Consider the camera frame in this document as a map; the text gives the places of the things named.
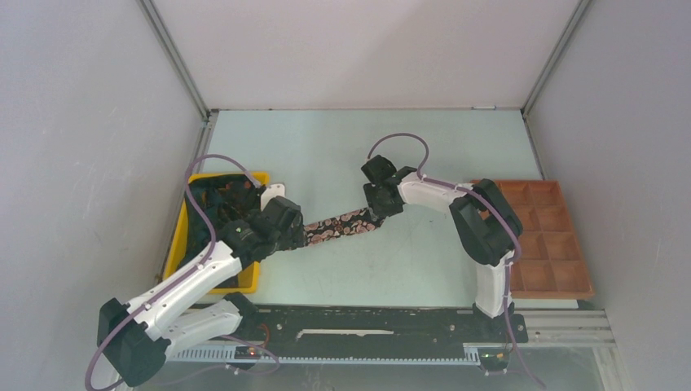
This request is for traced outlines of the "pink rose floral tie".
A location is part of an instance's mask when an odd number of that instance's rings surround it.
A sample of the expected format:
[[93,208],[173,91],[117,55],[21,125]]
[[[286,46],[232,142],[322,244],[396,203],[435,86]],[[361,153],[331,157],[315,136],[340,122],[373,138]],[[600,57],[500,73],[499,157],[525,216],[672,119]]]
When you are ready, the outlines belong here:
[[304,247],[368,233],[380,228],[384,222],[385,218],[375,215],[370,208],[356,209],[336,217],[313,222],[304,227]]

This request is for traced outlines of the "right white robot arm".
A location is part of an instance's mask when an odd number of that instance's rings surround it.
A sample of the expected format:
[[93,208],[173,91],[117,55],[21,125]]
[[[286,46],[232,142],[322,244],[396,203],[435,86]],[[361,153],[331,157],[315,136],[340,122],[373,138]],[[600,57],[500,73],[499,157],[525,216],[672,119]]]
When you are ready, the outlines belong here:
[[476,262],[474,330],[483,340],[502,335],[512,313],[512,265],[521,257],[523,225],[501,190],[488,179],[451,184],[406,167],[392,174],[367,174],[368,206],[378,217],[403,211],[406,204],[448,212],[465,252]]

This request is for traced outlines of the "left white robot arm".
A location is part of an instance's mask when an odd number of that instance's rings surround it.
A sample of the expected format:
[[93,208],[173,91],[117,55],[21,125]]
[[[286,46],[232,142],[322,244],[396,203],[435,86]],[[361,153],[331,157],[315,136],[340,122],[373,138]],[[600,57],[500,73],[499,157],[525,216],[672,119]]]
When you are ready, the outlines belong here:
[[207,310],[185,314],[221,282],[254,262],[304,242],[300,206],[277,195],[221,229],[212,229],[209,243],[182,269],[154,288],[127,301],[113,298],[99,310],[97,351],[87,368],[105,357],[120,378],[136,387],[150,380],[178,351],[216,336],[248,339],[257,316],[224,299]]

